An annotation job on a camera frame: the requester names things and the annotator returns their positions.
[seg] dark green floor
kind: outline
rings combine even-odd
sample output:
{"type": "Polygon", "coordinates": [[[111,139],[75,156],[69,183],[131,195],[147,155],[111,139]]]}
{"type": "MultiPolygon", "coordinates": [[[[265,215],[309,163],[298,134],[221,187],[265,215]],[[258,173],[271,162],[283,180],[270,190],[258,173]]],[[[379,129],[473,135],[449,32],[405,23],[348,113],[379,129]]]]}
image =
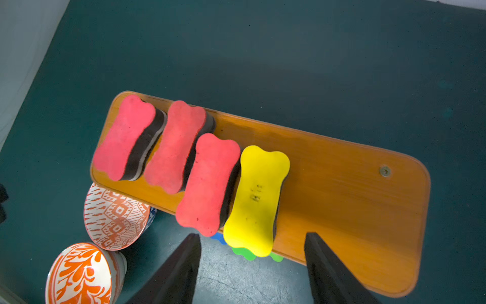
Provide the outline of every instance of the dark green floor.
{"type": "MultiPolygon", "coordinates": [[[[43,302],[88,241],[83,202],[113,97],[135,90],[379,146],[432,178],[418,284],[395,303],[486,303],[486,12],[419,0],[71,0],[0,153],[0,282],[43,302]]],[[[160,212],[124,250],[120,303],[190,232],[160,212]]],[[[203,240],[194,303],[310,303],[306,269],[203,240]]]]}

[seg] screw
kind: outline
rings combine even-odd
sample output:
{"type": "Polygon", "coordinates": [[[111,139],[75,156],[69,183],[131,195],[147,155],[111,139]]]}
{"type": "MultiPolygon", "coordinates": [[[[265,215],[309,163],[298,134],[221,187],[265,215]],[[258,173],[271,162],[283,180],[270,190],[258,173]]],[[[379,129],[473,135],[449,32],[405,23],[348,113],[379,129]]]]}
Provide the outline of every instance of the screw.
{"type": "Polygon", "coordinates": [[[380,174],[383,176],[383,177],[389,177],[390,174],[392,173],[392,170],[390,170],[390,168],[388,168],[388,166],[383,166],[380,168],[380,174]]]}

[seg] red eraser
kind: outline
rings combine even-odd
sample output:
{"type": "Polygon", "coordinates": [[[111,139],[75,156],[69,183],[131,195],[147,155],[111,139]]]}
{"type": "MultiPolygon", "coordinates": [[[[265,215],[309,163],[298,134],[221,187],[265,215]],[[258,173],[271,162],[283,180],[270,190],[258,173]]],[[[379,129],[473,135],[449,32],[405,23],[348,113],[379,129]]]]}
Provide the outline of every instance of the red eraser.
{"type": "Polygon", "coordinates": [[[204,133],[211,132],[214,119],[202,107],[191,107],[182,100],[167,112],[167,125],[159,149],[148,162],[144,177],[167,194],[184,188],[194,160],[194,146],[204,133]]]}
{"type": "Polygon", "coordinates": [[[240,154],[235,141],[220,140],[211,133],[199,138],[186,192],[175,212],[181,226],[213,236],[224,225],[240,154]]]}
{"type": "Polygon", "coordinates": [[[167,122],[165,112],[129,95],[104,141],[96,149],[93,166],[111,180],[136,180],[142,174],[147,154],[167,122]]]}

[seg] wooden board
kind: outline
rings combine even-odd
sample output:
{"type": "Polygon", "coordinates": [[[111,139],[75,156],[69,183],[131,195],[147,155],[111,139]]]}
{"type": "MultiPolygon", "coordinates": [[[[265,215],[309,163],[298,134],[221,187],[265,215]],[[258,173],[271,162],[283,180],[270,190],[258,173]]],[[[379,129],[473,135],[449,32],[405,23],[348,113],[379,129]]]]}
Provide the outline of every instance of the wooden board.
{"type": "MultiPolygon", "coordinates": [[[[115,97],[98,145],[111,128],[123,98],[115,97]]],[[[167,111],[172,101],[134,93],[167,111]]],[[[389,297],[415,287],[430,194],[430,176],[418,160],[398,152],[264,123],[208,109],[214,134],[242,148],[282,151],[290,173],[282,188],[273,252],[305,264],[307,232],[317,232],[366,288],[389,297]],[[384,177],[380,168],[391,174],[384,177]]],[[[161,137],[150,158],[158,148],[161,137]]],[[[165,194],[136,181],[110,180],[91,165],[95,183],[175,214],[184,193],[165,194]]]]}

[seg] ceramic bowl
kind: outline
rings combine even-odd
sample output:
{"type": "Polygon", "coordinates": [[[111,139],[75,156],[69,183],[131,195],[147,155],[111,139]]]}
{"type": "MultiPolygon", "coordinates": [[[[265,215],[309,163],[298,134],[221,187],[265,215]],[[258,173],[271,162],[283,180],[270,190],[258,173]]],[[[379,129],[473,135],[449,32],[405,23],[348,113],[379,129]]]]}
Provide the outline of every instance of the ceramic bowl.
{"type": "Polygon", "coordinates": [[[85,201],[85,227],[91,240],[105,250],[132,245],[153,222],[157,209],[92,184],[85,201]]]}
{"type": "Polygon", "coordinates": [[[46,304],[113,304],[123,287],[123,254],[77,243],[56,258],[46,282],[46,304]]]}

